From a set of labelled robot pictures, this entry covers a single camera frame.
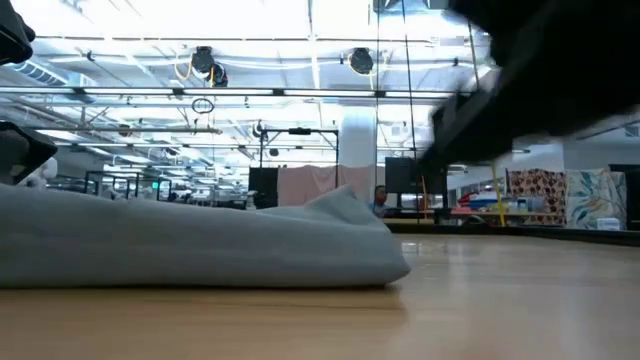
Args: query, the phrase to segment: person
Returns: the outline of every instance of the person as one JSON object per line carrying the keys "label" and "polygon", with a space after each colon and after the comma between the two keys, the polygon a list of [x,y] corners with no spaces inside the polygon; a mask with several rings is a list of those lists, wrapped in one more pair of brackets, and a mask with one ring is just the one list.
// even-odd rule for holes
{"label": "person", "polygon": [[373,192],[373,203],[370,205],[371,211],[373,214],[379,218],[384,218],[384,215],[387,212],[387,206],[385,203],[387,202],[387,189],[384,185],[376,186],[375,191]]}

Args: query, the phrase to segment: wooden surface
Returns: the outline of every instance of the wooden surface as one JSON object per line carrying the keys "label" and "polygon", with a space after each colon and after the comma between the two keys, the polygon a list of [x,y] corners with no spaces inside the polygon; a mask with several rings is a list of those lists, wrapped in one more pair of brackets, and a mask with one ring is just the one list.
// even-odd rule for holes
{"label": "wooden surface", "polygon": [[640,250],[400,237],[363,291],[0,291],[0,359],[640,358]]}

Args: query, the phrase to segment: gray fabric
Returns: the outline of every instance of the gray fabric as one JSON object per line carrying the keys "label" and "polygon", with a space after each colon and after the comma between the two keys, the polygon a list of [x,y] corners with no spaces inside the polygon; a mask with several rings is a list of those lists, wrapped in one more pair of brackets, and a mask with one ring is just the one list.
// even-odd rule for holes
{"label": "gray fabric", "polygon": [[349,187],[261,211],[0,185],[0,287],[382,285],[400,244]]}

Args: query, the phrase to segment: light fixture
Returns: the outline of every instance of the light fixture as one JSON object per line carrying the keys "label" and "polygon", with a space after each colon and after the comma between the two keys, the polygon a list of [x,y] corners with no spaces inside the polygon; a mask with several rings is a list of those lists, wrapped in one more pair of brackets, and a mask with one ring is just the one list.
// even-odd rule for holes
{"label": "light fixture", "polygon": [[112,156],[111,153],[109,153],[107,151],[104,151],[102,149],[94,148],[94,147],[87,147],[87,150],[89,150],[89,151],[91,151],[91,152],[93,152],[95,154],[98,154],[98,155]]}
{"label": "light fixture", "polygon": [[128,144],[120,143],[79,143],[78,146],[94,146],[94,147],[127,147]]}
{"label": "light fixture", "polygon": [[171,88],[84,88],[89,95],[173,95]]}
{"label": "light fixture", "polygon": [[184,89],[185,95],[230,95],[230,96],[264,96],[273,95],[271,89],[229,89],[229,88],[196,88]]}
{"label": "light fixture", "polygon": [[174,147],[174,146],[182,146],[182,144],[149,144],[149,143],[134,143],[131,144],[133,147],[144,147],[144,148],[165,148],[165,147]]}
{"label": "light fixture", "polygon": [[60,140],[68,140],[68,141],[83,141],[85,138],[78,136],[76,134],[72,134],[68,131],[60,131],[60,130],[36,130],[42,135],[47,135],[49,137],[60,139]]}
{"label": "light fixture", "polygon": [[0,86],[2,94],[74,94],[73,88],[65,87],[33,87],[33,86]]}
{"label": "light fixture", "polygon": [[148,164],[152,162],[151,160],[142,157],[142,156],[134,156],[134,155],[118,155],[122,160],[138,163],[138,164]]}
{"label": "light fixture", "polygon": [[413,99],[447,99],[453,92],[433,92],[433,91],[387,91],[386,96],[392,98],[413,98]]}
{"label": "light fixture", "polygon": [[373,97],[375,91],[363,90],[284,90],[287,96]]}

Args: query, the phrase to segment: white column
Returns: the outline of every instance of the white column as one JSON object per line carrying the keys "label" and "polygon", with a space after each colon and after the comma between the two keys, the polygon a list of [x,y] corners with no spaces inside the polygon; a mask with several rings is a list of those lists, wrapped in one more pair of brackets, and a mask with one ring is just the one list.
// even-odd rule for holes
{"label": "white column", "polygon": [[376,113],[370,107],[345,107],[344,118],[340,124],[340,144],[338,163],[349,168],[369,167],[367,184],[359,193],[363,201],[373,201],[373,189],[376,186]]}

